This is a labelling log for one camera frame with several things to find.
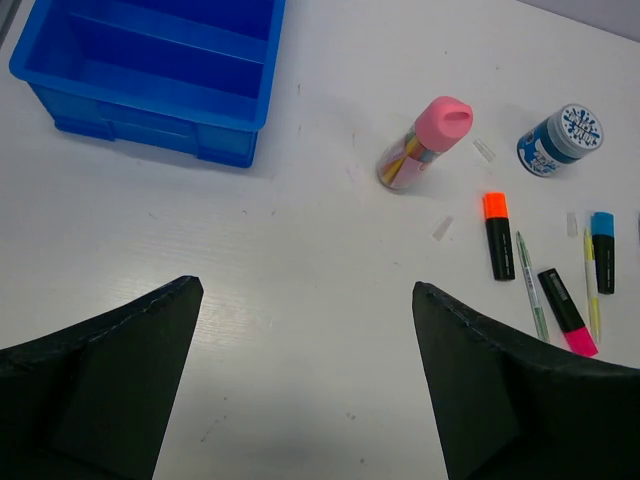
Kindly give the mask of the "green gel pen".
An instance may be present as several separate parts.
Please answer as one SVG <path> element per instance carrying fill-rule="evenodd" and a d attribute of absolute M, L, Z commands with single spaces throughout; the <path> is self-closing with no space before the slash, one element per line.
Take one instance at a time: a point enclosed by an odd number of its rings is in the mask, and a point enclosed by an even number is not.
<path fill-rule="evenodd" d="M 524 237 L 522 236 L 520 231 L 516 232 L 516 245 L 518 248 L 518 255 L 521 263 L 521 268 L 523 271 L 525 287 L 526 287 L 530 307 L 532 310 L 536 333 L 539 340 L 548 343 L 550 339 L 549 339 L 546 319 L 545 319 L 543 308 L 541 306 L 538 292 L 536 290 L 529 252 L 526 247 Z"/>

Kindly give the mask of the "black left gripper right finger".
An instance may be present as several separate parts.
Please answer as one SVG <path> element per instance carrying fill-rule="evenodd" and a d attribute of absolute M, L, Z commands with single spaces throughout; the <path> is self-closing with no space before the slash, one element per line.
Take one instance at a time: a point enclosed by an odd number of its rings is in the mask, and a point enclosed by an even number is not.
<path fill-rule="evenodd" d="M 635 479 L 639 373 L 544 343 L 429 283 L 421 361 L 451 479 Z"/>

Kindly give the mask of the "pink capped pencil tube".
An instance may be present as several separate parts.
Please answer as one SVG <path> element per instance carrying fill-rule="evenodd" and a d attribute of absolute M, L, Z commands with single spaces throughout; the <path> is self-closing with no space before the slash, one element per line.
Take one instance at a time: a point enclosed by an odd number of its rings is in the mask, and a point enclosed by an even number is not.
<path fill-rule="evenodd" d="M 469 133 L 473 120 L 470 105 L 450 96 L 434 99 L 378 161 L 381 184 L 394 191 L 413 187 L 436 159 Z"/>

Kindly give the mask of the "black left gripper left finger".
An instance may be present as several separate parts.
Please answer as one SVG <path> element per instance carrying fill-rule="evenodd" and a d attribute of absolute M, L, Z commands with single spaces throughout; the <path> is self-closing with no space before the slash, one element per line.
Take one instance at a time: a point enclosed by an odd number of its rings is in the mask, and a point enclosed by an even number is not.
<path fill-rule="evenodd" d="M 2 478 L 152 478 L 203 294 L 182 276 L 2 349 Z"/>

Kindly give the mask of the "blue paint jar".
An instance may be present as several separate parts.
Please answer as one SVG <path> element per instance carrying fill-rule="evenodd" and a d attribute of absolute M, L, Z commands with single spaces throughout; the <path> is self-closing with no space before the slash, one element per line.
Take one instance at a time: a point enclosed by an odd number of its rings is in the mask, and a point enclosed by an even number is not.
<path fill-rule="evenodd" d="M 585 106 L 571 103 L 554 112 L 517 142 L 523 167 L 538 177 L 556 175 L 597 151 L 604 130 L 597 116 Z"/>

